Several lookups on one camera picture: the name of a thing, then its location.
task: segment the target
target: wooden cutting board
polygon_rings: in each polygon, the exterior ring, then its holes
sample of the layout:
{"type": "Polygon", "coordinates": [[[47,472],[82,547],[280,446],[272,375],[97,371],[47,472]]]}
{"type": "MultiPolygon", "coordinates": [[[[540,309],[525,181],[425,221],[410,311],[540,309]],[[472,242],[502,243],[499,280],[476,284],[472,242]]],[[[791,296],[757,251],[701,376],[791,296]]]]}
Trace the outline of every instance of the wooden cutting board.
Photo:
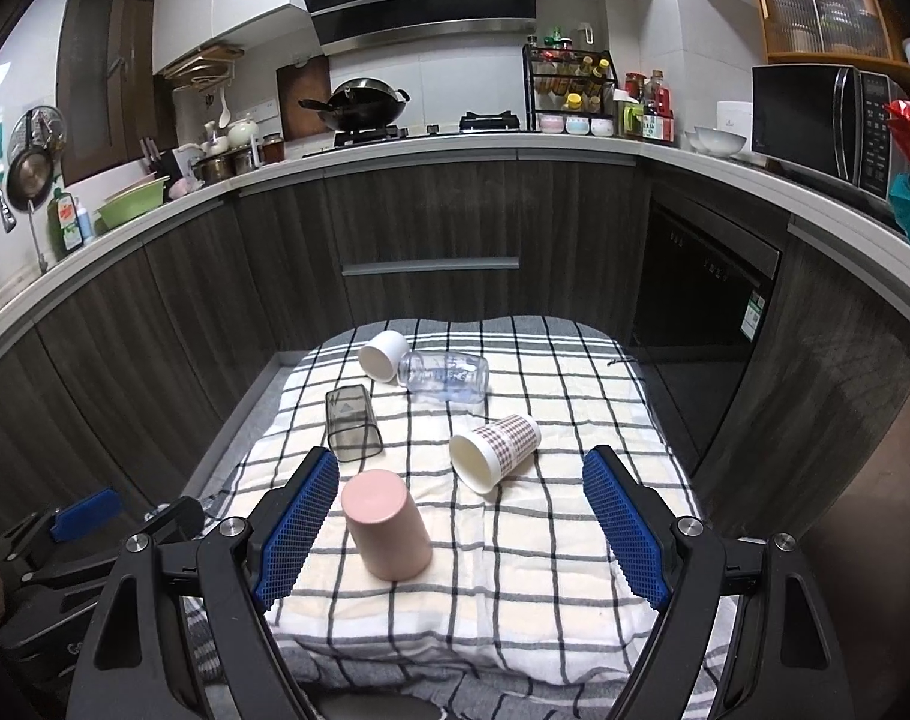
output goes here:
{"type": "Polygon", "coordinates": [[[327,103],[331,97],[332,79],[328,75],[327,56],[316,56],[301,66],[278,68],[277,79],[282,135],[286,141],[331,131],[322,124],[316,112],[306,111],[298,105],[298,100],[327,103]]]}

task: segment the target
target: microwave handle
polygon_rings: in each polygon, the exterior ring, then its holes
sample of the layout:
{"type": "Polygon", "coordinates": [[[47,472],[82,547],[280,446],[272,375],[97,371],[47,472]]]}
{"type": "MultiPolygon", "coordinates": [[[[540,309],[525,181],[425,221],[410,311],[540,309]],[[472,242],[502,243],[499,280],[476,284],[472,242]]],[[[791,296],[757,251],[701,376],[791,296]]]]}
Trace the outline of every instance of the microwave handle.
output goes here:
{"type": "Polygon", "coordinates": [[[851,76],[851,68],[837,69],[835,76],[835,98],[832,105],[832,131],[835,138],[835,166],[842,181],[850,181],[848,160],[845,156],[845,87],[851,76]]]}

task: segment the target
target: paper cup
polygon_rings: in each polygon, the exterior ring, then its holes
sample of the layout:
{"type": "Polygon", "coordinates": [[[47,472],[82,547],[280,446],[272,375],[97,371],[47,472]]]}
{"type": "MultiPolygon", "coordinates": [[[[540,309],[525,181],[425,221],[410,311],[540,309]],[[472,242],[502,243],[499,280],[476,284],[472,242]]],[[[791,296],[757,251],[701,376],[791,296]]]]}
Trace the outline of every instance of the paper cup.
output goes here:
{"type": "Polygon", "coordinates": [[[432,560],[432,541],[412,495],[391,471],[364,471],[341,490],[348,533],[365,568],[385,581],[405,581],[432,560]]]}
{"type": "Polygon", "coordinates": [[[398,371],[402,355],[410,348],[401,333],[386,330],[362,346],[358,352],[358,362],[370,378],[388,384],[398,371]]]}
{"type": "Polygon", "coordinates": [[[526,413],[507,416],[448,441],[455,472],[475,493],[494,490],[501,479],[541,443],[541,428],[526,413]]]}

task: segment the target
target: wok handle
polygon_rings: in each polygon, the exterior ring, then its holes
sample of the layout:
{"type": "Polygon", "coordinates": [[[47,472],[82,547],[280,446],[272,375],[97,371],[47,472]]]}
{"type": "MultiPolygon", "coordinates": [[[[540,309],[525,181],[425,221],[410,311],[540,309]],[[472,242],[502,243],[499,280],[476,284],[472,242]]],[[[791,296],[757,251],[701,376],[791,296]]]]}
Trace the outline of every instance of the wok handle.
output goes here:
{"type": "Polygon", "coordinates": [[[334,108],[328,103],[321,103],[318,100],[298,100],[298,104],[302,108],[307,108],[310,111],[325,111],[326,113],[331,113],[334,111],[334,108]]]}

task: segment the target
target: stove burner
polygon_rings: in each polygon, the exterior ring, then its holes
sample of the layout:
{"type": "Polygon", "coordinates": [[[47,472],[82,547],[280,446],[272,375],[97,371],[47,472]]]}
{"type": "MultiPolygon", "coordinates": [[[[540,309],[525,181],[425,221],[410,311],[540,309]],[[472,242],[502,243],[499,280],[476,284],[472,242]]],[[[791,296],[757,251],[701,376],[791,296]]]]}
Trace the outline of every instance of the stove burner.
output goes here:
{"type": "Polygon", "coordinates": [[[336,132],[335,148],[348,148],[348,146],[362,146],[365,143],[381,143],[384,141],[398,141],[408,137],[407,127],[396,127],[394,124],[378,129],[362,129],[357,132],[336,132]]]}
{"type": "Polygon", "coordinates": [[[461,123],[458,128],[461,129],[461,132],[485,129],[521,129],[521,122],[511,111],[501,111],[501,113],[493,114],[477,114],[468,111],[461,117],[461,123]]]}

